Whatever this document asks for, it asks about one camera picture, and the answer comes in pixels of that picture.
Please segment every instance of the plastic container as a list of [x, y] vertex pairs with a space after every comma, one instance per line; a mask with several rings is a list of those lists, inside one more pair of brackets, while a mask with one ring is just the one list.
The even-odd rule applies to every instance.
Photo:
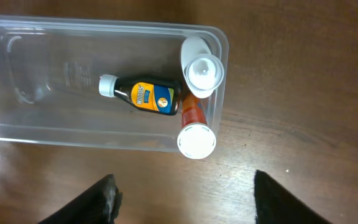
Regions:
[[[183, 77], [180, 48], [193, 36], [226, 71], [228, 42], [214, 27], [0, 16], [0, 140], [178, 152], [180, 114], [137, 111], [83, 92], [104, 73]], [[224, 83], [201, 101], [215, 133]]]

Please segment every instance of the wooden surface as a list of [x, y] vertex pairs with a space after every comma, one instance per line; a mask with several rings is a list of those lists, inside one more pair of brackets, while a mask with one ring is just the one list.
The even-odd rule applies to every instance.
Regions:
[[0, 142], [0, 223], [35, 223], [109, 173], [117, 223], [253, 223], [256, 169], [358, 223], [357, 0], [4, 0], [0, 14], [211, 25], [231, 45], [211, 156]]

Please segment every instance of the wood grain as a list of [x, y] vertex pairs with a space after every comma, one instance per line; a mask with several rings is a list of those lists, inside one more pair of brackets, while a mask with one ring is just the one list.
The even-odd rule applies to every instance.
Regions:
[[358, 223], [358, 0], [0, 0], [0, 14], [211, 25], [231, 45], [211, 156], [0, 142], [0, 223], [35, 223], [109, 173], [117, 223], [253, 223], [256, 169]]

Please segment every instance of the transparent storage box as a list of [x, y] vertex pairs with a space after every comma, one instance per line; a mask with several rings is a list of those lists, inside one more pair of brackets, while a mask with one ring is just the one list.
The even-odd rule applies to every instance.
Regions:
[[[86, 90], [104, 73], [181, 80], [180, 48], [192, 36], [204, 39], [226, 70], [228, 42], [214, 27], [0, 16], [0, 141], [178, 151], [180, 112], [146, 113], [67, 87]], [[202, 101], [216, 134], [224, 86]]]

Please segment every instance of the white round lid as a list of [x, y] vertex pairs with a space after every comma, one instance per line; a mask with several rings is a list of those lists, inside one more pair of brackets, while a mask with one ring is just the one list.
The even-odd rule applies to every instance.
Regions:
[[178, 135], [180, 152], [190, 159], [204, 159], [215, 149], [216, 136], [203, 123], [186, 125]]
[[102, 75], [99, 81], [99, 93], [102, 96], [114, 97], [114, 86], [118, 77], [114, 75]]

